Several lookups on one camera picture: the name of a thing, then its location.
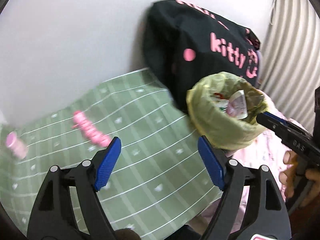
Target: plaid fabric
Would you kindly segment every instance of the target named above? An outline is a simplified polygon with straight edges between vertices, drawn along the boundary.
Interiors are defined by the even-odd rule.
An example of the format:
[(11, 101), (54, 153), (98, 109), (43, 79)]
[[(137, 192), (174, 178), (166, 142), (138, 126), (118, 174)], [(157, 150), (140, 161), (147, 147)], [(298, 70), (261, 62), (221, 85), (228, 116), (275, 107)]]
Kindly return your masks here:
[[(18, 129), (29, 149), (21, 161), (4, 145), (12, 129), (2, 127), (0, 200), (23, 233), (49, 168), (76, 166), (100, 150), (72, 128), (76, 110), (122, 141), (110, 180), (98, 192), (114, 229), (164, 239), (220, 196), (198, 154), (199, 134), (172, 106), (168, 90), (142, 69), (105, 81), (65, 109)], [(78, 226), (88, 233), (75, 188), (71, 195)]]

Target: beige curtain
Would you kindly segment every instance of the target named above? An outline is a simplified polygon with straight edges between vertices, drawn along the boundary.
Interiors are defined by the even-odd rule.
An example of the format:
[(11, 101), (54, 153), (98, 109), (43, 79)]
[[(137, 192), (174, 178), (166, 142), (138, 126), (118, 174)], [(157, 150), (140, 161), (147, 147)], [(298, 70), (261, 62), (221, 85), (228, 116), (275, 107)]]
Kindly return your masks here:
[(314, 92), (320, 86), (320, 21), (308, 0), (276, 0), (261, 53), (260, 89), (312, 133)]

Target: black bag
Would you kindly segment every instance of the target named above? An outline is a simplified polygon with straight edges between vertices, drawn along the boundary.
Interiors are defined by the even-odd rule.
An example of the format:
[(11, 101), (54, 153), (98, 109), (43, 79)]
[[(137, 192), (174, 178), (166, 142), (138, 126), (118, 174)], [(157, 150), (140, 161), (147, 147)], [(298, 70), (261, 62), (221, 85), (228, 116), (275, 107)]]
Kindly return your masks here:
[(186, 112), (186, 93), (221, 71), (255, 85), (260, 42), (254, 33), (195, 5), (163, 0), (148, 12), (143, 54), (146, 65)]

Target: yellow plastic bag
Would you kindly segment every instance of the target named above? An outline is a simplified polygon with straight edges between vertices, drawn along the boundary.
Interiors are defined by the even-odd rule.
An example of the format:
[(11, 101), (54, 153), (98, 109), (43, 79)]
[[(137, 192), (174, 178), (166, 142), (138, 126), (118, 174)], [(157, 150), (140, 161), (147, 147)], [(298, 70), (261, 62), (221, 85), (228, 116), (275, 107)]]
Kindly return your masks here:
[[(212, 100), (214, 93), (229, 99), (233, 93), (244, 90), (248, 117), (242, 120), (222, 112)], [(252, 143), (265, 128), (256, 121), (257, 114), (268, 111), (264, 95), (245, 79), (227, 72), (201, 79), (187, 92), (189, 116), (213, 147), (238, 150)]]

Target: pink twisted toy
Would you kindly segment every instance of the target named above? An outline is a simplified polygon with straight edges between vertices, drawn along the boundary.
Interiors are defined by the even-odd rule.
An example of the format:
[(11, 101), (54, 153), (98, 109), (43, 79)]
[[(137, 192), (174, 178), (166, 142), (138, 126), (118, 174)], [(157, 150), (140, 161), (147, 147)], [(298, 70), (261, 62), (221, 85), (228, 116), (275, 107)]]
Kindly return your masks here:
[(101, 147), (107, 147), (111, 142), (111, 138), (98, 131), (96, 127), (90, 122), (85, 114), (81, 111), (73, 113), (73, 122), (76, 124), (73, 128), (80, 126), (84, 135), (92, 141), (93, 144), (98, 144)]

